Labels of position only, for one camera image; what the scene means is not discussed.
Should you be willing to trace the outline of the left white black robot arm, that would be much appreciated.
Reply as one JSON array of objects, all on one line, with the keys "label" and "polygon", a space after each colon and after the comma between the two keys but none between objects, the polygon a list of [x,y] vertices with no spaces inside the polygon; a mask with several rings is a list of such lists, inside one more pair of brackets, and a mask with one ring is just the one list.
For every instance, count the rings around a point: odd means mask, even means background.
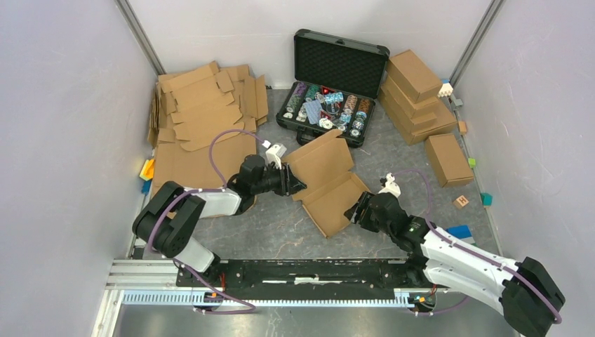
[{"label": "left white black robot arm", "polygon": [[259,155],[248,155],[225,187],[193,190],[174,181],[164,183],[134,220],[132,232],[148,248],[191,267],[202,285],[212,286],[220,278],[220,259],[193,238],[198,221],[240,215],[259,194],[273,192],[285,197],[306,187],[287,163],[269,163]]}]

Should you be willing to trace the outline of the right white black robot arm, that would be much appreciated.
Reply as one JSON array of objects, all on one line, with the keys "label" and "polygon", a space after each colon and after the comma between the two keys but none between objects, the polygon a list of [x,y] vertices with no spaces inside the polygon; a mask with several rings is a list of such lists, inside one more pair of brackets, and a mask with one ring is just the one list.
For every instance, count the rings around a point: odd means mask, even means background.
[{"label": "right white black robot arm", "polygon": [[468,244],[426,218],[407,214],[394,195],[364,192],[344,213],[371,232],[386,234],[413,263],[405,276],[459,291],[500,313],[522,336],[545,336],[562,322],[566,299],[540,261],[505,258]]}]

